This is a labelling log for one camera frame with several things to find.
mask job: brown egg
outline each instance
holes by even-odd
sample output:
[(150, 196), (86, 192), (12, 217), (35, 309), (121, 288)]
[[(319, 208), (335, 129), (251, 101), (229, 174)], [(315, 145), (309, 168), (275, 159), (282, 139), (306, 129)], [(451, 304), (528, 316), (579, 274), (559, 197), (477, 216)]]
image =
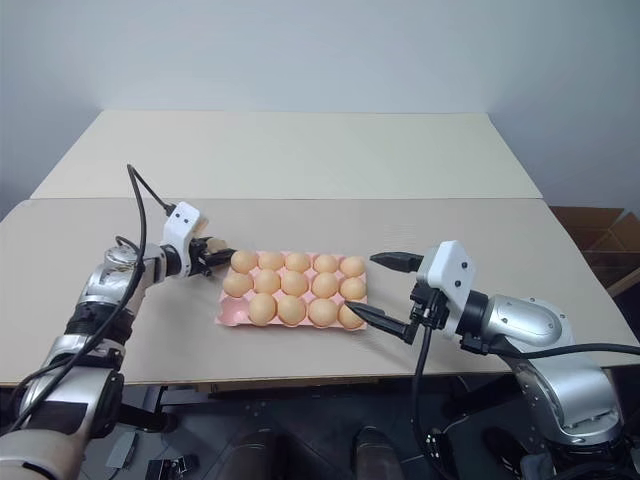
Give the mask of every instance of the brown egg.
[(359, 277), (364, 273), (364, 259), (362, 257), (347, 257), (340, 263), (340, 271), (346, 277)]
[(280, 252), (264, 252), (258, 258), (260, 268), (268, 270), (279, 270), (284, 266), (284, 255)]
[(304, 273), (311, 268), (309, 256), (304, 253), (290, 253), (284, 261), (284, 265), (294, 272)]
[(220, 238), (211, 237), (207, 240), (207, 250), (211, 253), (216, 253), (219, 250), (227, 248), (227, 242)]
[(338, 260), (333, 255), (318, 255), (313, 262), (313, 269), (318, 273), (333, 273), (338, 270)]
[(252, 268), (258, 265), (258, 255), (256, 252), (238, 250), (231, 255), (231, 268), (238, 273), (249, 273)]
[(329, 299), (318, 298), (309, 305), (309, 318), (318, 327), (327, 327), (338, 318), (338, 306)]
[(319, 273), (313, 279), (311, 291), (316, 297), (329, 298), (338, 291), (338, 279), (333, 273)]
[(240, 298), (253, 288), (253, 279), (250, 275), (229, 272), (222, 282), (222, 288), (227, 295)]
[(307, 314), (307, 307), (298, 297), (285, 295), (278, 300), (278, 316), (286, 325), (297, 325)]
[(273, 270), (261, 270), (253, 281), (257, 293), (272, 294), (280, 289), (280, 276)]
[(347, 300), (360, 300), (367, 294), (367, 287), (359, 278), (346, 278), (340, 285), (340, 295)]
[(299, 297), (309, 290), (307, 277), (298, 272), (284, 272), (282, 274), (282, 291)]
[(340, 310), (338, 311), (338, 321), (348, 330), (358, 328), (364, 323), (364, 320), (353, 313), (353, 310), (346, 305), (340, 307)]
[(254, 325), (265, 326), (276, 314), (276, 301), (267, 293), (259, 293), (249, 302), (249, 320)]

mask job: floor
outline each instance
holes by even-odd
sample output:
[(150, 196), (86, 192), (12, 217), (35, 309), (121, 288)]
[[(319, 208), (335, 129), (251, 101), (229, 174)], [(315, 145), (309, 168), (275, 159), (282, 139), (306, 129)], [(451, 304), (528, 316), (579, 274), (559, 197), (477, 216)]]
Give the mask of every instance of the floor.
[[(125, 400), (136, 404), (144, 393), (142, 387), (128, 388)], [(296, 389), (284, 398), (281, 395), (259, 398), (260, 395), (255, 394), (252, 397), (251, 400), (231, 398), (215, 404), (176, 407), (174, 413), (180, 417), (179, 428), (164, 435), (140, 433), (133, 462), (128, 470), (118, 474), (118, 480), (144, 478), (151, 459), (173, 459), (185, 454), (196, 454), (200, 460), (199, 469), (185, 478), (215, 479), (234, 442), (261, 428), (270, 428), (288, 438), (287, 478), (350, 479), (353, 478), (352, 438), (365, 425), (374, 425), (389, 436), (407, 480), (438, 478), (418, 456), (411, 435), (408, 392), (349, 389), (336, 392), (307, 388)], [(440, 407), (448, 398), (448, 393), (421, 396), (425, 426), (442, 429), (447, 425)], [(493, 425), (511, 431), (528, 448), (539, 449), (540, 441), (531, 428), (522, 400), (476, 414), (449, 430), (461, 479), (512, 478), (487, 454), (482, 444), (482, 430)], [(105, 461), (115, 441), (126, 430), (118, 427), (109, 437), (89, 445), (83, 478), (109, 478), (113, 469), (105, 468)]]

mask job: tabletop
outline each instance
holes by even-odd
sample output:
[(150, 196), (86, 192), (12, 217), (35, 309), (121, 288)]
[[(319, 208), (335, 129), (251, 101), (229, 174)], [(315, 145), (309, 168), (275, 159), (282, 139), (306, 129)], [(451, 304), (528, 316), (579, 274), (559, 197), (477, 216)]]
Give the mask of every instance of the tabletop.
[[(637, 345), (624, 318), (542, 200), (224, 200), (195, 199), (205, 233), (235, 248), (362, 255), (424, 253), (460, 240), (477, 264), (474, 289), (538, 297), (568, 316), (577, 342)], [(146, 202), (149, 240), (159, 241), (163, 212)], [(27, 200), (0, 224), (0, 383), (40, 366), (62, 334), (84, 282), (113, 245), (138, 238), (132, 199)], [(225, 272), (169, 279), (148, 291), (123, 372), (130, 383), (408, 375), (413, 346), (368, 328), (225, 327), (214, 323)], [(367, 264), (369, 303), (406, 319), (415, 277)], [(602, 365), (636, 361), (593, 354)], [(502, 372), (493, 356), (460, 350), (435, 333), (427, 374)]]
[(32, 198), (540, 198), (486, 114), (106, 110)]

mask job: pink egg tray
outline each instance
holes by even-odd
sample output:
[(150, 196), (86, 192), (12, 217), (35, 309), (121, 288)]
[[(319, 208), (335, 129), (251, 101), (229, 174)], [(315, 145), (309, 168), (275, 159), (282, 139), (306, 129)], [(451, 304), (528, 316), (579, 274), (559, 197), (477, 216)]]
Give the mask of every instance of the pink egg tray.
[[(256, 251), (256, 253), (258, 255), (260, 255), (261, 253), (264, 253), (264, 252)], [(293, 252), (282, 251), (280, 253), (282, 253), (286, 257), (289, 253), (293, 253)], [(307, 307), (308, 307), (309, 304), (313, 300), (315, 300), (316, 298), (319, 298), (316, 295), (314, 295), (313, 292), (311, 292), (311, 285), (312, 285), (313, 280), (316, 277), (316, 275), (318, 275), (318, 272), (316, 272), (313, 269), (313, 264), (315, 262), (316, 257), (318, 257), (320, 254), (319, 253), (308, 253), (308, 252), (305, 253), (305, 254), (311, 260), (310, 261), (311, 268), (306, 270), (304, 272), (304, 274), (303, 274), (305, 277), (307, 277), (307, 281), (309, 282), (309, 289), (305, 293), (300, 295), (299, 298), (301, 298), (304, 301), (304, 303), (307, 305)], [(347, 258), (345, 255), (337, 255), (337, 254), (330, 254), (330, 255), (333, 256), (336, 260), (338, 260), (338, 265), (342, 262), (342, 260)], [(258, 273), (260, 273), (260, 271), (261, 271), (260, 267), (255, 267), (251, 271), (249, 271), (249, 275), (251, 275), (253, 278), (255, 278), (256, 275)], [(282, 267), (279, 270), (276, 270), (276, 273), (278, 273), (278, 275), (282, 278), (282, 274), (285, 273), (286, 271), (287, 271), (287, 268), (286, 267)], [(338, 268), (338, 270), (334, 273), (334, 275), (338, 279), (338, 284), (342, 285), (342, 281), (346, 278), (344, 273), (342, 273), (340, 271), (340, 269)], [(356, 277), (356, 278), (359, 278), (360, 280), (362, 280), (365, 283), (365, 285), (367, 284), (366, 272), (363, 273), (362, 275)], [(221, 324), (221, 325), (226, 325), (228, 327), (236, 327), (236, 326), (239, 326), (239, 325), (252, 325), (252, 326), (254, 326), (254, 324), (249, 319), (249, 302), (256, 295), (257, 294), (256, 294), (255, 291), (249, 290), (242, 297), (235, 298), (235, 297), (232, 297), (232, 296), (228, 295), (223, 290), (220, 293), (220, 300), (219, 300), (221, 311), (220, 311), (220, 314), (215, 318), (215, 322), (218, 323), (218, 324)], [(277, 302), (279, 299), (281, 299), (285, 295), (286, 295), (286, 293), (284, 293), (280, 289), (280, 290), (276, 291), (272, 296), (273, 296), (273, 298), (275, 298), (275, 300)], [(338, 293), (336, 293), (332, 297), (329, 297), (329, 299), (332, 300), (333, 302), (335, 302), (336, 305), (338, 305), (338, 309), (345, 302), (345, 298), (342, 295), (340, 295), (340, 289), (339, 288), (338, 288)], [(356, 301), (357, 302), (361, 302), (361, 303), (367, 303), (367, 297), (365, 295), (363, 298), (358, 299)], [(343, 330), (349, 330), (349, 331), (364, 330), (367, 327), (367, 324), (363, 323), (359, 327), (352, 328), (352, 329), (347, 329), (338, 320), (336, 320), (335, 322), (331, 323), (330, 325), (327, 325), (326, 327), (321, 327), (321, 326), (318, 326), (318, 325), (314, 324), (311, 321), (311, 319), (309, 318), (308, 315), (305, 316), (305, 318), (302, 321), (300, 321), (300, 323), (298, 323), (297, 325), (287, 325), (284, 322), (282, 322), (282, 320), (280, 320), (280, 318), (278, 318), (277, 313), (276, 313), (276, 316), (273, 317), (273, 319), (266, 326), (269, 326), (269, 325), (282, 325), (282, 326), (289, 327), (289, 328), (296, 328), (296, 327), (300, 327), (300, 326), (311, 326), (311, 327), (320, 328), (320, 329), (321, 328), (341, 328)]]

